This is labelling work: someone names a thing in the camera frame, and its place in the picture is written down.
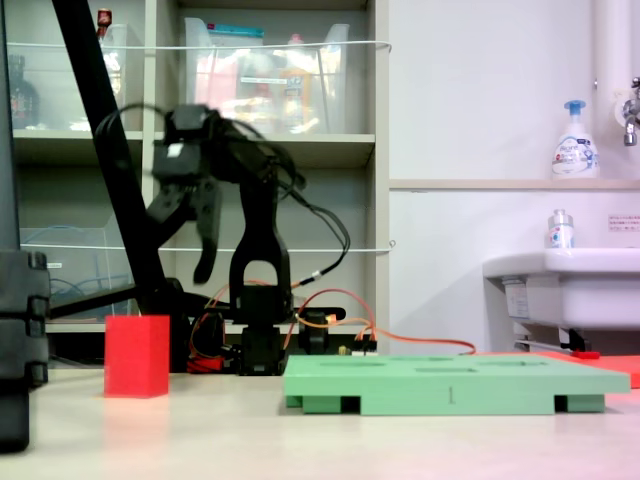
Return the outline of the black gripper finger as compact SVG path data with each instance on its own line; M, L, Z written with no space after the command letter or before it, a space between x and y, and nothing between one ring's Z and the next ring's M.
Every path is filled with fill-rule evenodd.
M146 209L151 241L160 248L169 241L195 215L191 200L196 187L194 185L166 184Z
M213 271L216 260L222 192L219 182L213 177L202 179L192 194L192 208L202 248L200 259L193 274L196 285L206 284Z

